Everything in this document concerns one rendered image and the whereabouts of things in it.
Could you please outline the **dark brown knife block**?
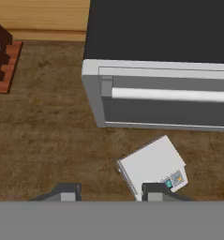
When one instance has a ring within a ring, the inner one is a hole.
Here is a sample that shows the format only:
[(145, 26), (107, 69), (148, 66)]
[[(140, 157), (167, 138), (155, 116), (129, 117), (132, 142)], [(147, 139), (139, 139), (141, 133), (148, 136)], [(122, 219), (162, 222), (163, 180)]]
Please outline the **dark brown knife block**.
[(23, 43), (0, 24), (0, 94), (8, 94), (22, 52)]

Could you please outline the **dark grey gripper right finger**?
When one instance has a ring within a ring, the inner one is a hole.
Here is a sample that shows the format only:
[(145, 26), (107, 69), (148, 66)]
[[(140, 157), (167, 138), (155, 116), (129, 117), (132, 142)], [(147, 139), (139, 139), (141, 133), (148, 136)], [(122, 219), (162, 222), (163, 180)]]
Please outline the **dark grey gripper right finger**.
[(143, 183), (143, 202), (192, 202), (186, 196), (172, 192), (164, 183)]

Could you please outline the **black and silver toaster oven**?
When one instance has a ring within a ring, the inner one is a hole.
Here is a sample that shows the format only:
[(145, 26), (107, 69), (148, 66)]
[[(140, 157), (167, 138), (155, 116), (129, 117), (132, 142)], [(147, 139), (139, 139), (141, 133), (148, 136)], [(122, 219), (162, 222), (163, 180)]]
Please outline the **black and silver toaster oven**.
[(91, 0), (82, 83), (100, 128), (224, 131), (224, 103), (112, 89), (224, 92), (224, 0)]

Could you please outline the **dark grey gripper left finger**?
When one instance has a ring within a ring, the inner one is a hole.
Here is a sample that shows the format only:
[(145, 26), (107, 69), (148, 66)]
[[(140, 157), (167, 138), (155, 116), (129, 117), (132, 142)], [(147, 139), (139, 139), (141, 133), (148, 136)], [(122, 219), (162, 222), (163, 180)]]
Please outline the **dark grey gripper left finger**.
[(79, 202), (82, 199), (80, 183), (59, 183), (50, 192), (41, 194), (33, 199), (35, 202)]

